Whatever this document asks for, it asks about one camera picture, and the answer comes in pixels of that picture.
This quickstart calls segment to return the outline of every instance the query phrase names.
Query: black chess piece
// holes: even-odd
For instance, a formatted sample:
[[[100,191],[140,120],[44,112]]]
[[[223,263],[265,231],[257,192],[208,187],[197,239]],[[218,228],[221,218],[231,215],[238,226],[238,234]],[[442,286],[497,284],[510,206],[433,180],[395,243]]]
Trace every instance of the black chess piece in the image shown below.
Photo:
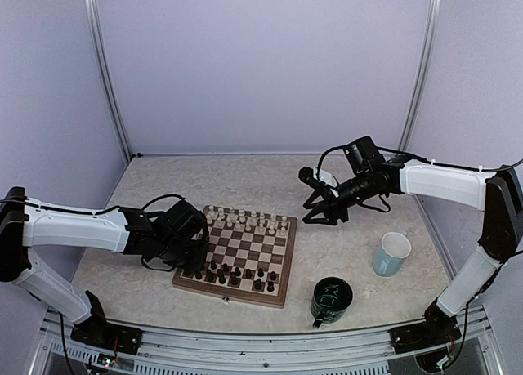
[[[230,275],[230,284],[233,285],[233,286],[236,286],[238,285],[239,281],[238,281],[238,278],[236,277],[236,275],[233,273],[232,275]]]
[[[214,273],[211,272],[210,269],[207,269],[207,272],[205,273],[205,281],[207,281],[208,283],[214,282]]]
[[[221,284],[226,283],[226,278],[225,278],[225,276],[223,275],[223,271],[218,270],[217,274],[218,274],[218,283],[221,283]]]
[[[262,281],[260,279],[254,281],[254,289],[256,289],[257,291],[262,289]]]

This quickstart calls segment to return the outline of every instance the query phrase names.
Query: chessboard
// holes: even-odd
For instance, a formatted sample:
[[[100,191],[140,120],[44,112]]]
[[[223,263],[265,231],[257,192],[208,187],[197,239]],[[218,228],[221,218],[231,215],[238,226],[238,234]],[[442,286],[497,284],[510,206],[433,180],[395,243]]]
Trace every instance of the chessboard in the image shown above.
[[[206,206],[209,249],[203,270],[178,268],[175,287],[225,300],[283,308],[297,218]]]

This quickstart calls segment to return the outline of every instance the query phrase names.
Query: mug handle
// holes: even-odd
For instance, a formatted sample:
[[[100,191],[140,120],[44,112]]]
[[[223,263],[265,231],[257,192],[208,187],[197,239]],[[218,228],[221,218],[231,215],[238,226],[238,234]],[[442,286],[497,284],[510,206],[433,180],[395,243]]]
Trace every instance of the mug handle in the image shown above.
[[[319,326],[321,326],[321,324],[324,321],[324,317],[325,317],[325,312],[324,311],[320,311],[318,316],[316,316],[316,319],[314,319],[314,323],[312,324],[312,326],[314,328],[318,328]]]

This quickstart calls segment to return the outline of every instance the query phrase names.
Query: marble table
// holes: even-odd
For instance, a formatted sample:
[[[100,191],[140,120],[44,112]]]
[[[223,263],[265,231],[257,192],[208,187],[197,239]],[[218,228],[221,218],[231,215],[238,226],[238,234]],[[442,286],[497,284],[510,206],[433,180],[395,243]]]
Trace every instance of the marble table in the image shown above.
[[[368,328],[422,317],[449,282],[442,261],[408,195],[389,198],[388,214],[353,207],[350,220],[338,226],[305,225],[303,202],[311,189],[297,179],[318,156],[241,155],[135,158],[125,171],[111,205],[141,207],[150,199],[176,192],[197,208],[234,205],[245,210],[298,217],[293,266],[283,309],[223,302],[172,286],[172,273],[147,270],[140,258],[88,249],[74,283],[95,293],[110,319],[205,332],[311,333],[309,311],[315,283],[323,277],[345,279],[354,301],[344,317],[321,331]],[[343,156],[328,157],[324,169],[339,181],[352,176]],[[369,202],[380,205],[378,200]],[[153,210],[165,210],[165,199]],[[371,261],[381,237],[406,231],[413,245],[400,272],[391,278],[374,274]]]

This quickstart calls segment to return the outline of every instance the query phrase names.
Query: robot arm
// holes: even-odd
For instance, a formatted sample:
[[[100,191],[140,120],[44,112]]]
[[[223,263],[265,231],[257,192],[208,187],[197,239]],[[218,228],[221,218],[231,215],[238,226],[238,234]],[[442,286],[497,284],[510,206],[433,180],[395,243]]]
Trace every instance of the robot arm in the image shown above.
[[[494,282],[523,236],[523,194],[516,173],[513,169],[473,172],[440,167],[415,161],[408,154],[386,161],[368,136],[342,149],[354,178],[338,184],[320,169],[304,167],[299,173],[300,180],[314,189],[303,205],[310,210],[303,218],[306,224],[346,222],[351,206],[365,206],[364,201],[376,195],[387,205],[382,197],[390,193],[448,199],[485,212],[480,246],[427,308],[425,321],[391,330],[392,345],[398,353],[460,338],[455,315]]]
[[[192,239],[200,231],[202,238]],[[184,199],[166,212],[121,207],[97,211],[27,199],[25,189],[14,187],[0,207],[0,243],[0,281],[12,282],[58,310],[74,324],[74,340],[109,350],[118,341],[120,351],[135,354],[141,331],[109,324],[97,297],[57,274],[33,248],[100,248],[200,270],[208,232],[203,213]]]

